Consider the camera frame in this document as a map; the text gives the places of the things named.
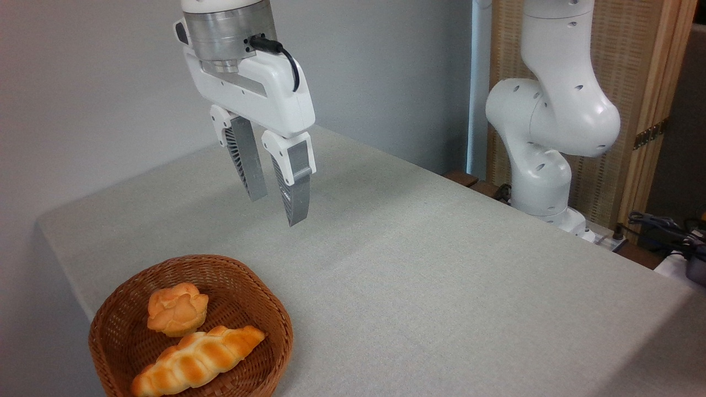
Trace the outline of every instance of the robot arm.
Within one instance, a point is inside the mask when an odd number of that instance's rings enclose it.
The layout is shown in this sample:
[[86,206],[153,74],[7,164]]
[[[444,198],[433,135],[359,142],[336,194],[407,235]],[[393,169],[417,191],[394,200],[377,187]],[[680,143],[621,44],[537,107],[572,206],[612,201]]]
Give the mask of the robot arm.
[[221,146],[228,148],[255,201],[267,194],[251,122],[262,137],[280,185],[289,225],[309,211],[309,175],[316,172],[306,129],[316,117],[306,77],[276,41],[269,0],[181,0],[174,24]]
[[526,0],[521,52],[542,93],[529,126],[532,141],[598,157],[618,138],[620,115],[593,73],[592,20],[593,0]]
[[597,157],[620,131],[591,65],[593,5],[525,0],[522,60],[539,81],[501,81],[486,103],[510,157],[513,207],[588,240],[585,218],[568,207],[571,170],[559,152]]

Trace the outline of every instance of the twisted bread roll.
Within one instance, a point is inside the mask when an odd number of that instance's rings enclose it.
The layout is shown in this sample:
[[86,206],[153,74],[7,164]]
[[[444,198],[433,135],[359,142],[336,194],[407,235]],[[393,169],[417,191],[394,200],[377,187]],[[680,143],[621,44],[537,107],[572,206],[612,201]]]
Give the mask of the twisted bread roll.
[[207,305],[208,295],[191,283],[158,290],[147,304],[147,328],[170,337],[188,335],[203,325]]
[[219,373],[233,369],[263,339],[264,332],[253,326],[217,326],[208,333],[184,336],[135,377],[130,391],[136,397],[159,397],[201,387]]

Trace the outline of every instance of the metal hinge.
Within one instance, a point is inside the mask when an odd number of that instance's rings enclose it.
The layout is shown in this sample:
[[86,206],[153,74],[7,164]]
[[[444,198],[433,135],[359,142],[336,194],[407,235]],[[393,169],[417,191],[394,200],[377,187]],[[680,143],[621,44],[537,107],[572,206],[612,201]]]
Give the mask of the metal hinge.
[[666,119],[660,121],[659,123],[655,124],[654,126],[651,126],[650,128],[639,133],[635,137],[635,145],[633,146],[633,150],[637,150],[637,149],[647,145],[648,143],[657,139],[658,136],[664,134],[664,131],[666,130],[666,125],[667,125],[668,121],[669,121],[669,118],[666,118]]

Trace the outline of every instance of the wicker basket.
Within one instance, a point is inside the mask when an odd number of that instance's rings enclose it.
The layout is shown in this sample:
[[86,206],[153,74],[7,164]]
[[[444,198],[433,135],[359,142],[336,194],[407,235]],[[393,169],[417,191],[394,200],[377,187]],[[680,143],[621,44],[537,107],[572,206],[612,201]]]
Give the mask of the wicker basket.
[[120,285],[96,313],[88,345],[108,396],[132,396],[135,375],[179,338],[147,328],[147,303],[160,288],[193,283],[209,297],[199,331],[255,326],[267,338],[231,371],[176,396],[271,396],[292,354],[292,322],[282,303],[244,264],[225,256],[190,255],[141,271]]

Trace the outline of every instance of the gray wall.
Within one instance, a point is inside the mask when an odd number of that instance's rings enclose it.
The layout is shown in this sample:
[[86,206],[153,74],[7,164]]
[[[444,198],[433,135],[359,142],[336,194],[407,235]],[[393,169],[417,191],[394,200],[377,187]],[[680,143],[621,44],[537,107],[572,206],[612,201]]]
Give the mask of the gray wall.
[[[462,166],[469,3],[273,8],[320,125],[436,172]],[[215,142],[179,17],[176,0],[0,0],[0,396],[101,394],[88,321],[34,224]]]
[[488,119],[485,104],[490,92],[490,50],[493,25],[492,0],[473,0],[471,23],[471,98],[466,171],[486,179]]
[[437,173],[465,168],[470,0],[271,1],[317,124]]

